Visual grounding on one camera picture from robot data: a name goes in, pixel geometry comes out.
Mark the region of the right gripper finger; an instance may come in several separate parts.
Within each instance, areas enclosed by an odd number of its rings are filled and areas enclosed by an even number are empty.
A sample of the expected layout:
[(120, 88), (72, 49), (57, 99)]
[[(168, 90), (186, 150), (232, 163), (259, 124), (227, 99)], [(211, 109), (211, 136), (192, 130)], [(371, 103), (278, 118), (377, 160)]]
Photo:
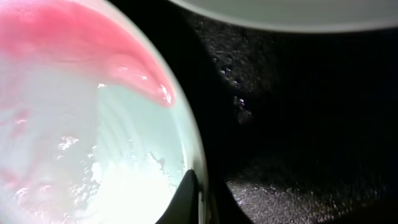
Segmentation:
[(164, 214), (156, 224), (199, 224), (199, 189), (194, 170), (187, 170)]

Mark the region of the light green plate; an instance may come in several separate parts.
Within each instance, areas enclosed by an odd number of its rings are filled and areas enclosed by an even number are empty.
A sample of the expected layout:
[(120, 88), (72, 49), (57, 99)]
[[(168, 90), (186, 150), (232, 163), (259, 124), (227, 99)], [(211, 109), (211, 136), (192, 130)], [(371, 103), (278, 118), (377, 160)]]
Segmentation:
[(170, 0), (202, 16), (253, 29), (334, 33), (397, 27), (397, 0)]
[(1, 222), (156, 223), (198, 127), (169, 66), (108, 1), (1, 2)]

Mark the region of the round black tray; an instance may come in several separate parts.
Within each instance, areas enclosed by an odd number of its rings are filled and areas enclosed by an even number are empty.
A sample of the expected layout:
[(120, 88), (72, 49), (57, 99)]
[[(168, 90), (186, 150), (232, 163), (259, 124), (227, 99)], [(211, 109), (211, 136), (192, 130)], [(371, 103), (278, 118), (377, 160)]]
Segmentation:
[(397, 30), (289, 34), (115, 2), (200, 128), (213, 223), (397, 222)]

